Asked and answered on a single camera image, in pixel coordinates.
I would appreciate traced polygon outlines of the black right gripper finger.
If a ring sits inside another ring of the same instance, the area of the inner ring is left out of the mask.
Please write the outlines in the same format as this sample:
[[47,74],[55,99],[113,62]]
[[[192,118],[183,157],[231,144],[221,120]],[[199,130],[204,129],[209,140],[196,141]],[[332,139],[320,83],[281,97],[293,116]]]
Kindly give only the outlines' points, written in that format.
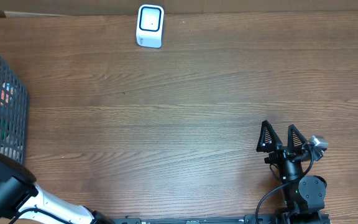
[[273,126],[267,121],[263,121],[260,130],[260,136],[257,144],[257,152],[275,152],[283,144],[273,129]]
[[307,142],[304,135],[293,124],[288,127],[287,140],[287,147],[290,152],[301,152],[304,143]]

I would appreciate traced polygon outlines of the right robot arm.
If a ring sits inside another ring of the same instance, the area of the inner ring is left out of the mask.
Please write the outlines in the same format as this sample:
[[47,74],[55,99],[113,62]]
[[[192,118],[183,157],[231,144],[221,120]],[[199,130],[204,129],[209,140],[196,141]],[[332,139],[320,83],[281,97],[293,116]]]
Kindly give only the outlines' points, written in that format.
[[[325,208],[327,182],[318,175],[308,173],[316,161],[319,161],[328,148],[328,142],[322,136],[305,138],[295,125],[288,127],[287,144],[284,145],[273,126],[263,121],[260,129],[256,151],[267,153],[264,162],[280,185],[264,195],[255,209],[256,223],[286,224],[320,224],[330,223],[328,215],[323,215]],[[273,215],[263,218],[259,215],[263,202],[275,192],[281,191],[285,207],[276,209]]]

